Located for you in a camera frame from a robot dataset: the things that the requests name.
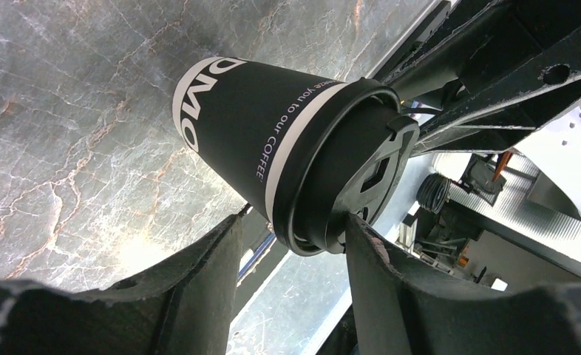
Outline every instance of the machinery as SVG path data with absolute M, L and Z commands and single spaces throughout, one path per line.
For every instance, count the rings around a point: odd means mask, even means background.
M 346 254 L 361 354 L 581 354 L 581 285 L 501 294 L 371 228 L 410 157 L 503 154 L 499 176 L 513 146 L 580 100 L 581 0 L 461 0 L 441 2 L 374 78 L 208 58 L 173 113 L 291 251 Z M 426 205 L 440 208 L 435 185 Z M 223 354 L 246 210 L 105 291 L 0 282 L 0 354 Z

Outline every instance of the black coffee cup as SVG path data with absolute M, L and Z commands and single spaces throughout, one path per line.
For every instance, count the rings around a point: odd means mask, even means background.
M 195 64 L 172 109 L 186 144 L 300 255 L 344 251 L 344 214 L 379 216 L 418 137 L 395 92 L 377 81 L 346 84 L 238 58 Z

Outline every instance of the white stripe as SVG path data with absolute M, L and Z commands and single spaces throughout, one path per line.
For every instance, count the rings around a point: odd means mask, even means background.
M 194 78 L 202 70 L 221 58 L 222 57 L 211 57 L 200 61 L 199 63 L 192 66 L 191 69 L 189 69 L 188 72 L 186 72 L 186 74 L 184 74 L 184 76 L 180 79 L 180 82 L 177 83 L 175 94 L 173 95 L 173 123 L 175 124 L 175 128 L 177 128 L 177 131 L 182 137 L 184 136 L 184 130 L 182 129 L 182 123 L 180 122 L 180 111 L 182 109 L 182 100 L 184 99 L 186 90 L 191 86 Z
M 304 132 L 306 126 L 310 123 L 314 115 L 323 107 L 323 105 L 332 98 L 337 92 L 341 91 L 348 84 L 337 84 L 327 88 L 324 92 L 318 94 L 300 113 L 297 115 L 295 121 L 290 125 L 286 135 L 279 144 L 273 162 L 271 163 L 271 170 L 267 177 L 267 187 L 265 190 L 265 206 L 267 209 L 267 216 L 269 221 L 273 223 L 273 202 L 275 201 L 275 193 L 279 178 L 282 175 L 282 170 L 286 164 L 288 156 L 291 154 L 293 146 L 299 139 L 299 136 Z

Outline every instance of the marble veining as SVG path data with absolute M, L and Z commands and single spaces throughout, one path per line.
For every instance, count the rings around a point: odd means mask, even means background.
M 427 2 L 0 0 L 0 278 L 106 287 L 243 205 L 173 126 L 192 64 L 355 80 Z

